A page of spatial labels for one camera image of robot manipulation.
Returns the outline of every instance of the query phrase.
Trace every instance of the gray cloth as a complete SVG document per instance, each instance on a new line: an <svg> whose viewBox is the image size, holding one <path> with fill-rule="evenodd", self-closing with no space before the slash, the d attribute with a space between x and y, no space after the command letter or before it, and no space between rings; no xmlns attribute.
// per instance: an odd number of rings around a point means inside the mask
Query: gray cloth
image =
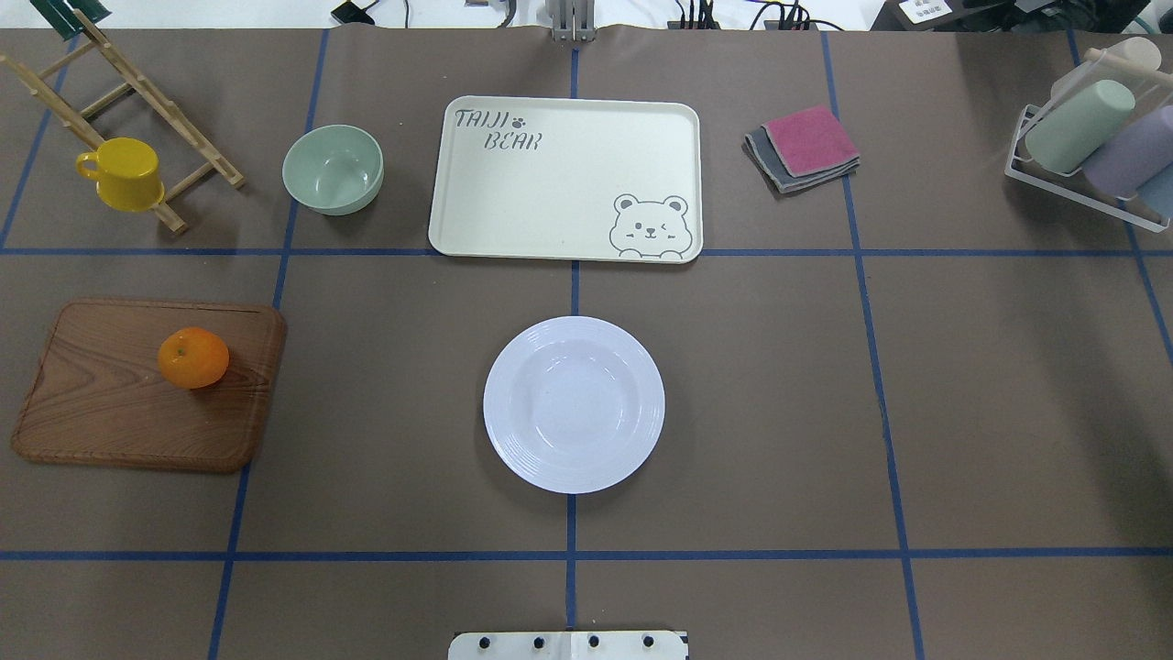
<svg viewBox="0 0 1173 660"><path fill-rule="evenodd" d="M825 181L839 178L860 165L860 158L855 157L830 169L815 171L806 176L793 176L786 170L782 158L774 150L774 144L769 141L769 135L766 132L765 127L759 125L752 132L747 132L745 143L750 148L750 152L753 154L754 162L758 163L761 171L766 172L766 176L774 183L774 188L782 193L796 192Z"/></svg>

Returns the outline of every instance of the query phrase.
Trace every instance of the pink cloth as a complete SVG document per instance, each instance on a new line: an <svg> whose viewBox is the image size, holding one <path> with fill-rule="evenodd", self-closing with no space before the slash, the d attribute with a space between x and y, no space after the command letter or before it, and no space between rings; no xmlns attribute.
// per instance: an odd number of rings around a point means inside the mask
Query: pink cloth
<svg viewBox="0 0 1173 660"><path fill-rule="evenodd" d="M860 150L826 106L799 110L762 124L786 170L793 176L840 166Z"/></svg>

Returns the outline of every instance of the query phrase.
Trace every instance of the bear ear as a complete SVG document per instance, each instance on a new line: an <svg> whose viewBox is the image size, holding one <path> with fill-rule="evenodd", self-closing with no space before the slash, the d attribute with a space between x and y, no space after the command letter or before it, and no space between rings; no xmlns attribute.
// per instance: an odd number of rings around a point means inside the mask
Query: bear ear
<svg viewBox="0 0 1173 660"><path fill-rule="evenodd" d="M664 203L672 210L680 211L680 215L689 212L689 202L685 202L684 197L672 195L671 197L664 199Z"/></svg>
<svg viewBox="0 0 1173 660"><path fill-rule="evenodd" d="M626 193L619 195L618 197L615 198L615 210L623 212L623 210L630 206L631 204L638 204L638 203L639 199L637 199L635 195L626 195Z"/></svg>

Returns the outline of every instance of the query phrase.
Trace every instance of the green bowl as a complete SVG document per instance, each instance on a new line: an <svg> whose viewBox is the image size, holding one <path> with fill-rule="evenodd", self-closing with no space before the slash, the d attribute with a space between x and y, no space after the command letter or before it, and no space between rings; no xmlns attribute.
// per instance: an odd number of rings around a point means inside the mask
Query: green bowl
<svg viewBox="0 0 1173 660"><path fill-rule="evenodd" d="M339 123L299 137L285 154L282 181L301 205L323 215L346 215L379 193L382 170L382 149L374 137Z"/></svg>

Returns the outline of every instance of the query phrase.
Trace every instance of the bear face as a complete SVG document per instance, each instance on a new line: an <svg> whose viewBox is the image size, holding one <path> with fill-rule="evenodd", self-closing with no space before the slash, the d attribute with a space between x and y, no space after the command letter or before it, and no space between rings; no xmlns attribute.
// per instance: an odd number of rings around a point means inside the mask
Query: bear face
<svg viewBox="0 0 1173 660"><path fill-rule="evenodd" d="M682 197L640 202L635 195L619 195L615 211L611 245L621 256L635 251L640 257L682 259L692 246L692 232L684 220L689 203Z"/></svg>

